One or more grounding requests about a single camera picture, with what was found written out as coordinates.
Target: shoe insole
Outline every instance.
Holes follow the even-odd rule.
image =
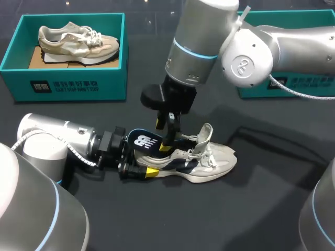
[[[196,143],[190,140],[175,140],[172,148],[167,152],[160,151],[163,137],[144,129],[134,129],[127,137],[130,149],[144,153],[155,158],[165,158],[173,153],[175,149],[187,151],[195,147]]]

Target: beige sneaker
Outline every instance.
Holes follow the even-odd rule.
[[[72,22],[60,29],[42,26],[38,32],[38,41],[46,63],[74,61],[93,65],[116,59],[119,54],[118,39]]]

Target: sneaker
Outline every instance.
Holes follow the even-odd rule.
[[[209,142],[212,133],[212,126],[206,123],[197,136],[182,135],[184,139],[195,141],[195,147],[188,151],[175,149],[165,158],[154,158],[135,150],[136,162],[139,166],[159,169],[156,177],[178,175],[193,183],[217,179],[230,172],[237,159],[233,149]]]
[[[42,26],[38,41],[46,63],[74,61],[84,65],[101,64],[116,59],[119,51],[118,39],[72,22],[60,29]]]

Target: teal shoe box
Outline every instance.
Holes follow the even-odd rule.
[[[327,10],[280,10],[249,12],[245,19],[253,26],[270,25],[286,29],[334,26],[335,13]],[[314,96],[335,96],[334,76],[306,75],[291,72],[273,72],[281,84],[300,93]],[[252,88],[238,88],[241,98],[296,97],[278,88],[269,79]]]
[[[29,69],[41,26],[69,21],[120,40],[118,67]],[[128,40],[124,13],[22,15],[0,65],[15,101],[125,100]]]

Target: white shoelace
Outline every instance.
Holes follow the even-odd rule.
[[[182,137],[187,138],[188,140],[191,140],[191,141],[197,141],[197,139],[198,139],[198,136],[196,136],[196,135],[186,136],[186,135],[182,134]],[[207,157],[208,165],[212,168],[217,167],[216,161],[215,161],[214,156],[211,152],[211,148],[208,144],[206,146],[206,150],[203,153],[195,154],[195,153],[193,153],[193,149],[189,149],[187,152],[189,153],[189,156],[188,156],[189,159],[199,159],[200,163],[202,164],[203,158]]]
[[[82,26],[84,28],[83,36],[90,35],[90,37],[84,39],[78,39],[78,41],[84,41],[87,45],[95,46],[95,45],[102,45],[103,38],[100,32],[96,32],[89,26]]]

